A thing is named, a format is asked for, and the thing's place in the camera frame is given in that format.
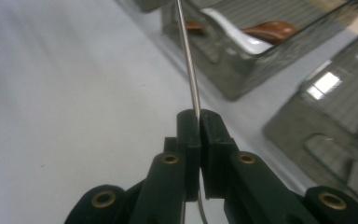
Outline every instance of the metal rod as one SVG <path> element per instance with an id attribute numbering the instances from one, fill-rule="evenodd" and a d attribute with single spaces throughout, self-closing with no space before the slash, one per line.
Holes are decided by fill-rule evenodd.
<path id="1" fill-rule="evenodd" d="M 190 79 L 190 90 L 191 90 L 191 98 L 193 100 L 193 109 L 194 112 L 196 113 L 196 118 L 200 129 L 200 95 L 199 95 L 199 89 L 197 87 L 197 79 L 196 79 L 196 74 L 194 72 L 194 65 L 193 65 L 193 59 L 191 57 L 190 45 L 188 43 L 187 30 L 186 30 L 181 0 L 176 0 L 176 6 L 178 12 L 179 31 L 182 37 L 182 45 L 186 56 L 187 73 L 188 73 L 188 78 Z"/>

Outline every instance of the black plastic part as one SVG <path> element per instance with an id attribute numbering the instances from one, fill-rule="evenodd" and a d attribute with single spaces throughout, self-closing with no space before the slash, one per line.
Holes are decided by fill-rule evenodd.
<path id="1" fill-rule="evenodd" d="M 114 201 L 106 207 L 95 207 L 93 198 L 101 192 L 114 192 Z M 72 209 L 65 224 L 119 224 L 126 219 L 125 192 L 116 186 L 103 185 L 89 190 Z"/>
<path id="2" fill-rule="evenodd" d="M 180 153 L 158 154 L 143 183 L 130 224 L 181 224 L 185 212 L 186 159 Z"/>
<path id="3" fill-rule="evenodd" d="M 194 110 L 177 115 L 176 151 L 186 155 L 186 201 L 195 202 L 200 188 L 201 142 Z"/>
<path id="4" fill-rule="evenodd" d="M 232 184 L 252 223 L 319 223 L 258 156 L 234 152 L 230 163 Z"/>
<path id="5" fill-rule="evenodd" d="M 229 224 L 252 223 L 250 215 L 239 199 L 235 189 L 229 190 L 225 198 L 225 214 Z"/>
<path id="6" fill-rule="evenodd" d="M 141 193 L 142 186 L 144 185 L 144 180 L 138 184 L 132 186 L 130 189 L 126 190 L 126 207 L 125 211 L 128 214 L 128 217 L 132 214 L 133 209 L 135 208 L 136 202 L 138 202 L 139 194 Z"/>
<path id="7" fill-rule="evenodd" d="M 344 202 L 345 206 L 342 206 L 336 196 Z M 323 224 L 358 223 L 358 202 L 341 191 L 328 187 L 308 189 L 304 204 Z"/>
<path id="8" fill-rule="evenodd" d="M 205 197 L 225 198 L 228 188 L 228 164 L 231 153 L 239 151 L 220 115 L 201 110 L 201 169 Z"/>

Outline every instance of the brass insert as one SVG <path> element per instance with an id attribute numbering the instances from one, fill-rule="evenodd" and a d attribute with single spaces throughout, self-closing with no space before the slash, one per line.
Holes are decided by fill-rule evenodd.
<path id="1" fill-rule="evenodd" d="M 179 161 L 179 158 L 175 155 L 166 155 L 162 158 L 162 161 L 167 164 L 175 164 Z"/>
<path id="2" fill-rule="evenodd" d="M 96 208 L 105 208 L 116 200 L 116 194 L 111 190 L 103 190 L 94 195 L 91 200 L 92 206 Z"/>
<path id="3" fill-rule="evenodd" d="M 319 200 L 324 203 L 324 205 L 336 210 L 344 210 L 347 208 L 347 204 L 344 202 L 344 200 L 329 192 L 320 193 Z"/>
<path id="4" fill-rule="evenodd" d="M 252 164 L 252 163 L 255 163 L 255 158 L 250 155 L 241 154 L 240 161 L 243 163 L 246 163 L 246 164 Z"/>

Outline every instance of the metal tool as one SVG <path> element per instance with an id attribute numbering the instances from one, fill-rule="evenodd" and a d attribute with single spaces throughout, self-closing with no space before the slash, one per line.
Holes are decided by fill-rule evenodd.
<path id="1" fill-rule="evenodd" d="M 191 56 L 191 49 L 190 49 L 190 45 L 188 43 L 187 29 L 186 29 L 185 17 L 184 17 L 184 13 L 183 13 L 181 0 L 176 0 L 176 8 L 177 8 L 177 14 L 178 14 L 178 21 L 179 21 L 179 31 L 180 31 L 180 35 L 182 38 L 183 50 L 184 50 L 185 56 L 186 56 L 186 66 L 187 66 L 187 73 L 188 73 L 188 78 L 189 78 L 189 82 L 190 82 L 190 90 L 191 90 L 191 98 L 193 101 L 193 109 L 196 114 L 198 130 L 200 133 L 200 111 L 201 111 L 200 94 L 199 94 L 199 89 L 198 89 L 198 85 L 197 85 L 196 73 L 194 72 L 194 64 L 193 64 L 193 59 Z M 204 224 L 207 224 L 208 221 L 206 219 L 205 211 L 203 209 L 200 189 L 199 189 L 198 205 L 199 205 L 200 216 L 201 216 L 202 222 Z"/>

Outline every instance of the gray surface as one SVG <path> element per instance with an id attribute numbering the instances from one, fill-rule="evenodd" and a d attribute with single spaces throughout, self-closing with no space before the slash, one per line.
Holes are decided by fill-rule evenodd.
<path id="1" fill-rule="evenodd" d="M 63 223 L 87 190 L 145 177 L 191 107 L 180 51 L 159 28 L 158 11 L 110 0 L 0 1 L 0 223 Z M 201 106 L 301 193 L 312 182 L 260 130 L 352 38 L 336 36 L 235 103 L 199 75 Z M 210 223 L 225 223 L 221 205 L 206 204 Z M 200 223 L 188 208 L 187 223 Z"/>

